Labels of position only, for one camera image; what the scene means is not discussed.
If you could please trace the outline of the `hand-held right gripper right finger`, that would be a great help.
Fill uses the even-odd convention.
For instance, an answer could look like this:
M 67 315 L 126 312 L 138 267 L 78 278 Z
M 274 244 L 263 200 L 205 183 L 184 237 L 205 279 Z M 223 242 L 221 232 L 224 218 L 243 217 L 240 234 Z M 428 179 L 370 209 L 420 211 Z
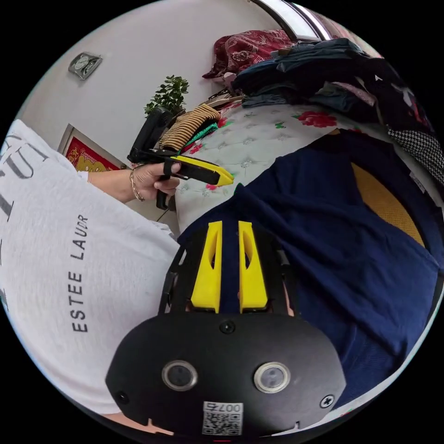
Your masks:
M 258 242 L 250 222 L 238 222 L 240 310 L 264 310 L 268 298 Z

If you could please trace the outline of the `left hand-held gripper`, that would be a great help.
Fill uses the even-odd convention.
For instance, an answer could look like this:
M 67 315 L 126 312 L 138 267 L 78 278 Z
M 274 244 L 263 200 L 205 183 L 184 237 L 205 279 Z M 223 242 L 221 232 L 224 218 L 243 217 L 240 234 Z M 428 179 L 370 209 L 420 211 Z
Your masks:
M 133 164 L 145 165 L 165 163 L 165 178 L 176 177 L 182 180 L 196 180 L 205 184 L 220 186 L 232 185 L 234 176 L 222 166 L 197 158 L 179 155 L 172 151 L 148 149 L 131 151 L 128 160 Z

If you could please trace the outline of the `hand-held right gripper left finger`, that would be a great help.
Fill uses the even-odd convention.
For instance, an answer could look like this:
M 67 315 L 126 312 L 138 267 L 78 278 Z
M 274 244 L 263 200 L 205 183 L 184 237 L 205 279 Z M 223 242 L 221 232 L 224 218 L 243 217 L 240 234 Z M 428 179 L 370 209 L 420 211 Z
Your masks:
M 222 222 L 208 224 L 191 296 L 195 309 L 219 309 L 222 280 Z

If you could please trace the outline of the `person's left hand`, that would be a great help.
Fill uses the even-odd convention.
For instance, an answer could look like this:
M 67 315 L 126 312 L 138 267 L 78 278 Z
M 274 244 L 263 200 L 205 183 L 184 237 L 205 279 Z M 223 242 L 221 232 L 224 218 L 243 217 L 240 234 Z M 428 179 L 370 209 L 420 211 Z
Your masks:
M 179 179 L 165 178 L 165 163 L 146 164 L 130 173 L 130 184 L 135 198 L 139 201 L 155 200 L 159 191 L 172 196 L 179 186 Z

